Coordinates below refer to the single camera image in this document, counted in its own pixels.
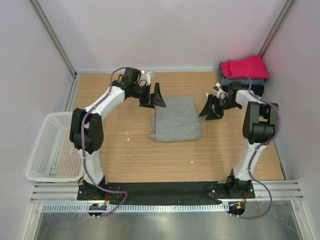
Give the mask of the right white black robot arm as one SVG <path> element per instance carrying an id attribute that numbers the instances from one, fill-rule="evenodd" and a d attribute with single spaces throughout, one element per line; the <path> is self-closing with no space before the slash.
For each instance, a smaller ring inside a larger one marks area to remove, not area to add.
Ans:
<path id="1" fill-rule="evenodd" d="M 222 198 L 254 198 L 253 171 L 263 150 L 279 133 L 279 106 L 261 100 L 239 82 L 230 83 L 227 92 L 217 83 L 214 92 L 208 95 L 200 117 L 207 121 L 219 120 L 226 110 L 233 108 L 245 109 L 245 116 L 242 125 L 244 147 L 239 160 L 225 183 L 217 184 L 212 192 L 221 194 Z"/>

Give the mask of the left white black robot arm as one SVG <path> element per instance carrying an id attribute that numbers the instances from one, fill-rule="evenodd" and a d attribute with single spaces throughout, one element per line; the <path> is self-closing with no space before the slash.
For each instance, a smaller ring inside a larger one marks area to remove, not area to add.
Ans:
<path id="1" fill-rule="evenodd" d="M 109 190 L 101 169 L 100 148 L 104 142 L 104 119 L 119 104 L 135 98 L 145 108 L 166 107 L 160 84 L 151 84 L 153 71 L 122 67 L 118 79 L 110 79 L 109 86 L 95 102 L 84 109 L 72 112 L 69 140 L 82 156 L 83 185 L 93 199 L 101 200 Z"/>

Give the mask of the folded blue grey t shirt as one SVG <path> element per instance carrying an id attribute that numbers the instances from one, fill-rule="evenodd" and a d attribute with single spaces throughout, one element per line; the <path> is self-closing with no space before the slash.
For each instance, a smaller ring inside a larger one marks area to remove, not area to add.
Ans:
<path id="1" fill-rule="evenodd" d="M 218 77 L 219 77 L 219 82 L 223 81 L 223 83 L 221 84 L 222 86 L 228 86 L 231 82 L 239 82 L 242 85 L 249 85 L 250 84 L 250 80 L 245 77 L 242 79 L 227 79 L 224 80 L 226 77 L 224 76 L 223 72 L 222 72 L 222 68 L 221 68 L 221 64 L 222 62 L 219 63 L 219 67 L 218 67 Z M 251 79 L 252 80 L 252 86 L 263 86 L 265 83 L 265 79 Z"/>

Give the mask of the folded black t shirt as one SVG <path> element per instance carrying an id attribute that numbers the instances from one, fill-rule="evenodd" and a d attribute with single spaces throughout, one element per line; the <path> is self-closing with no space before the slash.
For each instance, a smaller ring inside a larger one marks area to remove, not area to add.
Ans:
<path id="1" fill-rule="evenodd" d="M 249 85 L 241 85 L 243 88 L 248 88 Z M 225 92 L 228 92 L 228 86 L 222 86 L 222 89 Z M 264 94 L 265 86 L 264 85 L 252 85 L 251 90 L 254 92 L 255 95 L 261 97 Z"/>

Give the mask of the folded pink t shirt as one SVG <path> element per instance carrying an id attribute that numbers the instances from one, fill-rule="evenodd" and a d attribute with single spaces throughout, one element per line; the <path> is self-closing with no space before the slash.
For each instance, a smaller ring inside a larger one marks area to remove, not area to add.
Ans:
<path id="1" fill-rule="evenodd" d="M 269 74 L 260 55 L 252 55 L 241 60 L 228 60 L 220 64 L 224 77 L 232 79 L 246 78 L 268 79 Z"/>

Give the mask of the white plastic basket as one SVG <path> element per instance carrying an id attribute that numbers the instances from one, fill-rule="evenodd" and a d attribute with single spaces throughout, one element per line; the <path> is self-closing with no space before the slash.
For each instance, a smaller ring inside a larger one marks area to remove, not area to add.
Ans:
<path id="1" fill-rule="evenodd" d="M 70 111 L 45 117 L 27 165 L 27 180 L 67 183 L 84 175 L 82 157 L 70 141 L 71 120 Z"/>

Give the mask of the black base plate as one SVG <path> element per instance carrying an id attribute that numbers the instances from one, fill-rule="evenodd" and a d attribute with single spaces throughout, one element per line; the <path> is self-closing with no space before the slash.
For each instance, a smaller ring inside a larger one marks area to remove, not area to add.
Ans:
<path id="1" fill-rule="evenodd" d="M 240 207 L 231 207 L 233 214 L 242 215 L 245 202 L 254 199 L 251 180 L 226 182 L 111 182 L 96 186 L 83 181 L 78 185 L 78 201 L 108 201 L 112 205 L 129 206 L 207 206 L 219 205 L 222 200 L 240 200 Z"/>

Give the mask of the left aluminium corner post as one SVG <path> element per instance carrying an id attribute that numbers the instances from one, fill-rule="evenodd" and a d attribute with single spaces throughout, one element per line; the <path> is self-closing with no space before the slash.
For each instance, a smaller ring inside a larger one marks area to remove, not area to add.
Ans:
<path id="1" fill-rule="evenodd" d="M 58 51 L 62 61 L 66 65 L 67 69 L 71 73 L 72 77 L 75 78 L 77 76 L 77 72 L 75 71 L 69 57 L 67 56 L 67 53 L 65 52 L 61 42 L 59 41 L 49 19 L 47 18 L 43 8 L 41 7 L 38 0 L 29 0 L 29 3 L 31 4 L 32 8 L 35 11 L 35 14 L 39 18 L 41 24 L 43 25 L 45 31 L 47 32 L 49 38 L 51 39 L 54 47 Z"/>

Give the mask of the aluminium corner post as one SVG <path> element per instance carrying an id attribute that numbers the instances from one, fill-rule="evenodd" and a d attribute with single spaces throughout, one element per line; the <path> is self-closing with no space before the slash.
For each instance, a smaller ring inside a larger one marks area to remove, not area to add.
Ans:
<path id="1" fill-rule="evenodd" d="M 43 8 L 41 7 L 38 0 L 29 0 L 29 3 L 31 4 L 32 8 L 35 11 L 35 14 L 39 18 L 41 24 L 43 25 L 45 31 L 47 32 L 49 38 L 51 39 L 54 47 L 58 51 L 62 61 L 66 65 L 67 69 L 71 73 L 72 77 L 75 78 L 77 76 L 77 72 L 75 71 L 69 57 L 67 56 L 67 53 L 65 52 L 61 42 L 59 41 L 49 19 L 47 18 Z"/>
<path id="2" fill-rule="evenodd" d="M 295 6 L 297 0 L 286 0 L 283 7 L 281 8 L 279 14 L 277 15 L 266 39 L 264 40 L 258 54 L 263 59 L 267 53 L 267 50 L 271 46 L 273 40 L 276 38 L 278 32 L 280 31 L 282 25 L 284 24 L 286 18 L 289 16 L 293 7 Z"/>

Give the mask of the aluminium rail frame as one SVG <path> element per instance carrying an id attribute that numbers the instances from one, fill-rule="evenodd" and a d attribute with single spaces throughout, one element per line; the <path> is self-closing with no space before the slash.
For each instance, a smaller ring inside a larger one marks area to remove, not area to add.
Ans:
<path id="1" fill-rule="evenodd" d="M 296 180 L 266 180 L 262 182 L 270 191 L 274 201 L 304 199 Z M 77 183 L 36 183 L 31 203 L 72 203 L 77 200 Z"/>

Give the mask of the right aluminium corner post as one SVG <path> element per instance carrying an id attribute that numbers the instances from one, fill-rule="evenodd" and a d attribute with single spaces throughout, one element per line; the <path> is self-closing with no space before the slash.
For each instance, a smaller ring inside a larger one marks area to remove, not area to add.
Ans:
<path id="1" fill-rule="evenodd" d="M 278 32 L 280 31 L 282 25 L 284 24 L 286 18 L 289 16 L 293 7 L 295 6 L 297 0 L 286 0 L 283 7 L 281 8 L 279 14 L 277 15 L 266 39 L 264 40 L 258 54 L 263 59 L 267 53 L 267 50 L 271 46 L 273 40 L 276 38 Z"/>

